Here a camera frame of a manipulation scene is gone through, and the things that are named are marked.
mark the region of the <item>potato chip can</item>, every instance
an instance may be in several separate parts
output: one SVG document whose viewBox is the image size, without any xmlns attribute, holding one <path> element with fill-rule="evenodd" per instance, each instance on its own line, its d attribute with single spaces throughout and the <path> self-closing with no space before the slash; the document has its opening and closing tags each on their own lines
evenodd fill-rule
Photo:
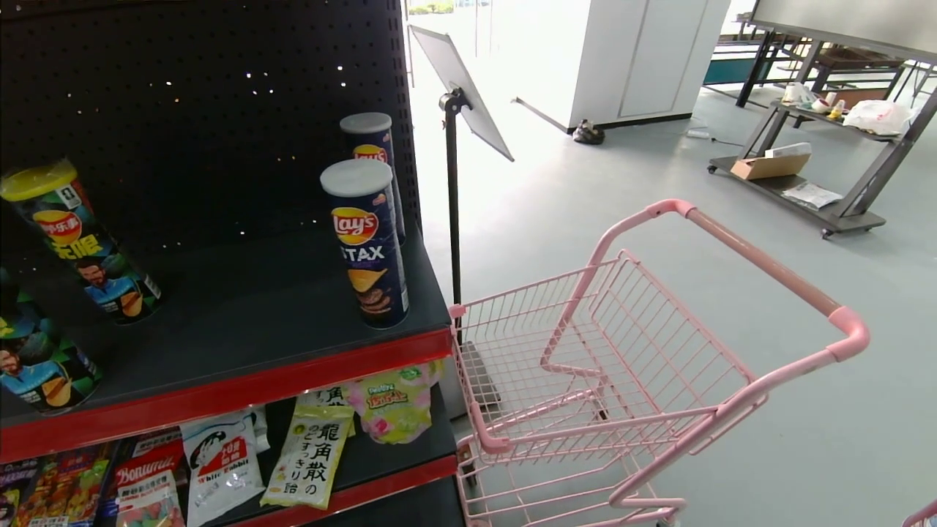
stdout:
<svg viewBox="0 0 937 527">
<path fill-rule="evenodd" d="M 339 161 L 322 172 L 332 203 L 332 224 L 358 295 L 364 323 L 400 324 L 409 311 L 407 279 L 394 229 L 391 168 L 375 159 Z"/>
<path fill-rule="evenodd" d="M 391 136 L 391 125 L 394 121 L 387 113 L 368 112 L 356 113 L 342 119 L 338 125 L 345 132 L 345 140 L 354 159 L 376 159 L 387 163 L 391 167 L 390 200 L 391 211 L 394 213 L 394 228 L 397 230 L 397 241 L 404 245 L 407 241 L 407 230 L 404 228 L 404 207 L 400 196 L 400 186 L 397 183 L 397 169 L 394 165 L 394 138 Z"/>
<path fill-rule="evenodd" d="M 101 372 L 0 269 L 0 384 L 41 414 L 88 399 Z"/>
<path fill-rule="evenodd" d="M 5 176 L 0 197 L 45 234 L 46 245 L 82 278 L 84 291 L 116 324 L 133 324 L 156 310 L 161 291 L 98 223 L 67 159 Z"/>
</svg>

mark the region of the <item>red shelf edge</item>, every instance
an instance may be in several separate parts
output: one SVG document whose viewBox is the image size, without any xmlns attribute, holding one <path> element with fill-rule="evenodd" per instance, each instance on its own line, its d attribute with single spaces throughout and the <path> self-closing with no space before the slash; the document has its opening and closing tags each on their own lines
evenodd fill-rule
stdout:
<svg viewBox="0 0 937 527">
<path fill-rule="evenodd" d="M 237 527 L 295 527 L 310 521 L 323 519 L 356 506 L 386 498 L 391 494 L 449 477 L 456 471 L 455 456 L 436 459 L 426 464 L 388 475 L 363 485 L 344 489 L 329 498 L 329 510 L 318 510 L 309 506 L 296 505 L 239 521 Z"/>
<path fill-rule="evenodd" d="M 286 399 L 451 354 L 449 328 L 145 399 L 57 415 L 0 430 L 0 463 L 35 458 Z"/>
</svg>

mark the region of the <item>cardboard box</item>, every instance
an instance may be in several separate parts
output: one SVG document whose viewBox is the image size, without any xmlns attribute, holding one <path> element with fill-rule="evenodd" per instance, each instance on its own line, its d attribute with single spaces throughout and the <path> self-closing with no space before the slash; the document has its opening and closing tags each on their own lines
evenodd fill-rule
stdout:
<svg viewBox="0 0 937 527">
<path fill-rule="evenodd" d="M 739 159 L 732 166 L 732 173 L 742 179 L 763 179 L 765 177 L 778 177 L 792 175 L 800 172 L 810 154 L 802 156 L 784 156 L 782 158 L 752 158 Z"/>
</svg>

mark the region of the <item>cabinet door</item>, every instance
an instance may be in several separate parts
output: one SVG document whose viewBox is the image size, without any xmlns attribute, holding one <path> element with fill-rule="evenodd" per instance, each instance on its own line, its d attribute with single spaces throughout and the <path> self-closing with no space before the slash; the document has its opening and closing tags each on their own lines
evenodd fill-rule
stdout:
<svg viewBox="0 0 937 527">
<path fill-rule="evenodd" d="M 674 108 L 708 0 L 647 0 L 619 117 Z"/>
</svg>

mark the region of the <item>pink shopping cart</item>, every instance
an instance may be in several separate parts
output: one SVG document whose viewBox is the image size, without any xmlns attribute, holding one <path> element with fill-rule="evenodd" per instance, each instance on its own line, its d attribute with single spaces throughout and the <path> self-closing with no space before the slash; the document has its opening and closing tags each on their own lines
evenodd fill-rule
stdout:
<svg viewBox="0 0 937 527">
<path fill-rule="evenodd" d="M 819 310 L 845 339 L 755 376 L 629 252 L 606 259 L 620 234 L 671 212 Z M 470 527 L 570 527 L 587 512 L 588 527 L 673 525 L 686 501 L 658 497 L 654 476 L 712 444 L 773 388 L 869 345 L 851 309 L 681 200 L 622 220 L 582 269 L 451 314 L 472 426 L 459 442 L 458 477 Z"/>
<path fill-rule="evenodd" d="M 937 500 L 909 516 L 901 527 L 937 527 Z"/>
</svg>

